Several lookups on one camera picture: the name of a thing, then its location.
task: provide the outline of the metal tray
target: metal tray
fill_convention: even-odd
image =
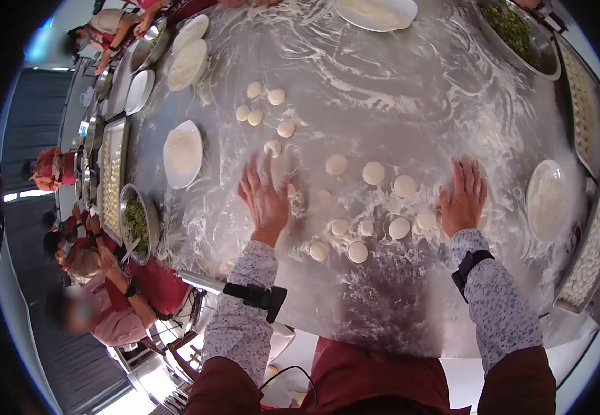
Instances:
[[[564,273],[559,284],[556,286],[555,298],[553,301],[553,304],[555,306],[561,307],[561,308],[571,311],[572,313],[575,313],[575,314],[580,314],[586,308],[586,306],[593,299],[593,295],[599,288],[599,284],[600,284],[600,269],[599,269],[597,271],[597,276],[594,279],[593,286],[590,287],[590,289],[588,290],[588,293],[585,296],[585,299],[581,302],[581,304],[574,305],[574,304],[560,298],[560,294],[561,294],[563,288],[565,287],[565,284],[567,283],[567,281],[570,280],[570,278],[572,278],[572,273],[574,272],[575,267],[578,264],[578,259],[583,254],[583,249],[586,246],[588,238],[591,236],[591,229],[594,226],[600,225],[600,224],[594,223],[596,216],[597,216],[597,212],[598,212],[598,210],[600,210],[600,185],[598,185],[598,187],[597,187],[597,198],[595,199],[595,201],[596,201],[596,203],[593,204],[590,214],[588,215],[588,222],[586,223],[586,228],[585,228],[586,229],[585,237],[581,239],[579,246],[577,247],[576,255],[574,256],[574,261],[572,262],[570,267]]]

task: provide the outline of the black wrist strap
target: black wrist strap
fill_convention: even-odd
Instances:
[[[466,252],[463,261],[461,261],[461,264],[459,264],[459,269],[452,274],[452,280],[456,284],[456,287],[459,289],[459,292],[466,303],[468,303],[468,300],[464,294],[464,289],[466,288],[466,281],[468,281],[470,270],[475,268],[481,261],[489,258],[495,260],[494,256],[489,253],[489,251],[476,251],[475,253],[470,253],[470,251],[468,251]]]
[[[266,320],[272,324],[275,322],[277,314],[279,314],[288,290],[277,286],[273,286],[271,289],[263,289],[263,287],[254,284],[247,284],[245,287],[229,282],[223,288],[223,293],[245,300],[245,305],[267,310]]]

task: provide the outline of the stack of plates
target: stack of plates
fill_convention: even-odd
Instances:
[[[130,116],[135,112],[141,111],[148,101],[150,93],[153,91],[154,84],[155,72],[151,69],[146,69],[136,74],[129,86],[127,101],[124,103],[124,113]]]

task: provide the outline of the short dark hair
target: short dark hair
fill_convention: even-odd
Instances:
[[[50,321],[59,328],[65,327],[67,319],[67,306],[72,299],[67,294],[67,289],[63,286],[57,286],[46,294],[46,305],[44,313]]]
[[[44,241],[42,243],[44,247],[44,253],[46,256],[55,261],[55,253],[57,252],[57,245],[63,240],[64,236],[59,230],[53,232],[47,232],[44,235]]]
[[[55,225],[55,212],[46,212],[41,216],[41,226],[49,230],[52,226]]]
[[[21,178],[30,180],[32,178],[32,162],[24,162],[21,167]]]

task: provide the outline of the stainless steel table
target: stainless steel table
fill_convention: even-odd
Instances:
[[[454,264],[445,235],[414,224],[412,236],[401,242],[387,236],[395,217],[414,221],[421,208],[436,205],[439,185],[450,179],[449,157],[468,153],[488,177],[480,228],[493,254],[538,314],[550,311],[555,279],[585,219],[583,170],[570,150],[553,82],[505,62],[477,28],[469,3],[417,3],[411,27],[392,33],[348,24],[333,1],[208,9],[210,64],[199,83],[168,89],[169,51],[156,65],[148,104],[130,117],[129,180],[160,208],[157,256],[176,269],[225,279],[251,232],[248,212],[236,198],[241,169],[251,152],[276,138],[284,150],[273,170],[277,177],[294,173],[301,189],[276,248],[277,285],[288,288],[278,321],[375,349],[478,357],[474,324],[450,278]],[[247,85],[255,80],[283,88],[286,101],[272,106],[265,96],[248,99]],[[234,112],[241,104],[261,109],[263,122],[239,123]],[[284,118],[298,124],[289,139],[276,132]],[[163,144],[186,120],[203,135],[203,168],[188,188],[173,191]],[[331,154],[348,158],[345,176],[325,173]],[[525,207],[530,175],[547,158],[560,163],[573,192],[567,225],[552,245],[532,237]],[[379,187],[361,178],[372,160],[386,169]],[[391,194],[399,174],[417,181],[414,198]],[[332,205],[319,206],[315,192],[321,188],[333,194]],[[374,219],[376,235],[335,237],[329,223],[340,218],[349,219],[352,230],[360,220]],[[330,245],[325,263],[308,255],[318,239]],[[353,240],[370,251],[361,265],[345,255]],[[593,327],[585,315],[560,310],[541,321],[548,347]]]

